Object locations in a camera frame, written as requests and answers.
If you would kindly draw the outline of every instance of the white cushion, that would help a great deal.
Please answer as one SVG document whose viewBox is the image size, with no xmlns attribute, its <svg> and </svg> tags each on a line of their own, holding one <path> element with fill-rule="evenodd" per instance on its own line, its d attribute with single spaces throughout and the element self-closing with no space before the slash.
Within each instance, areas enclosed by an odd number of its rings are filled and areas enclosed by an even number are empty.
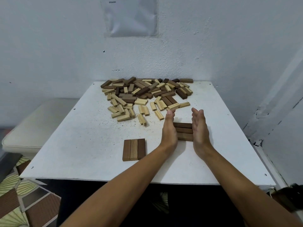
<svg viewBox="0 0 303 227">
<path fill-rule="evenodd" d="M 7 152 L 35 155 L 78 99 L 52 99 L 40 105 L 2 140 Z"/>
</svg>

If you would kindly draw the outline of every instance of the right hand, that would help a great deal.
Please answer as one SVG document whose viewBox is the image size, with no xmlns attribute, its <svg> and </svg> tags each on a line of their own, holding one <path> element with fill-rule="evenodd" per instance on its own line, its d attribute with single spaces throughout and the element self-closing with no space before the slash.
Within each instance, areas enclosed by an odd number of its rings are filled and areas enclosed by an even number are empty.
<svg viewBox="0 0 303 227">
<path fill-rule="evenodd" d="M 214 150 L 209 140 L 209 131 L 205 121 L 204 111 L 195 108 L 192 111 L 192 129 L 194 136 L 194 150 L 196 154 L 204 159 L 208 151 Z"/>
</svg>

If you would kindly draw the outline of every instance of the white wall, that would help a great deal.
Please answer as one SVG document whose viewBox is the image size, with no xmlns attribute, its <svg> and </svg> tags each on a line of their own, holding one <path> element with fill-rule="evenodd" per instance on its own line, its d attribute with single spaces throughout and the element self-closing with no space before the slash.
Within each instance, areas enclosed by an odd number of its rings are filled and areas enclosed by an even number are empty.
<svg viewBox="0 0 303 227">
<path fill-rule="evenodd" d="M 303 184 L 303 100 L 263 141 L 264 152 L 288 185 Z"/>
<path fill-rule="evenodd" d="M 303 42 L 303 0 L 158 5 L 158 37 L 105 38 L 99 0 L 0 0 L 0 126 L 93 80 L 145 76 L 212 81 L 243 128 Z"/>
</svg>

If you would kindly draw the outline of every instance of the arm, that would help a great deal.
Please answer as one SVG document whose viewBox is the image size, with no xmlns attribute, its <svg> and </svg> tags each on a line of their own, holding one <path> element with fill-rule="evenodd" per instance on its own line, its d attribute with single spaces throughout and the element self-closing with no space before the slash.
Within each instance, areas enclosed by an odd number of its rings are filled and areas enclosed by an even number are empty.
<svg viewBox="0 0 303 227">
<path fill-rule="evenodd" d="M 211 145 L 203 110 L 192 108 L 194 149 L 205 161 L 250 227 L 303 226 L 291 213 L 260 190 Z"/>
<path fill-rule="evenodd" d="M 174 110 L 167 111 L 162 141 L 150 154 L 106 183 L 90 196 L 62 225 L 119 226 L 167 158 L 177 147 Z"/>
</svg>

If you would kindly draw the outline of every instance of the hand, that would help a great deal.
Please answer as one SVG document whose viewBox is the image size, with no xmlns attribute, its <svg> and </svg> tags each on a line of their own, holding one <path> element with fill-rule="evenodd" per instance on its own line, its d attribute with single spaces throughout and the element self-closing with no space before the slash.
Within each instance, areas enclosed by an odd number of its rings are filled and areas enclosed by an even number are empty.
<svg viewBox="0 0 303 227">
<path fill-rule="evenodd" d="M 162 139 L 159 146 L 163 147 L 171 155 L 178 144 L 176 128 L 174 127 L 174 116 L 176 110 L 168 110 L 162 129 Z"/>
<path fill-rule="evenodd" d="M 209 131 L 205 122 L 204 111 L 197 111 L 195 108 L 192 111 L 192 129 L 194 136 L 194 150 L 196 154 L 203 159 L 209 150 L 214 150 L 209 140 Z"/>
</svg>

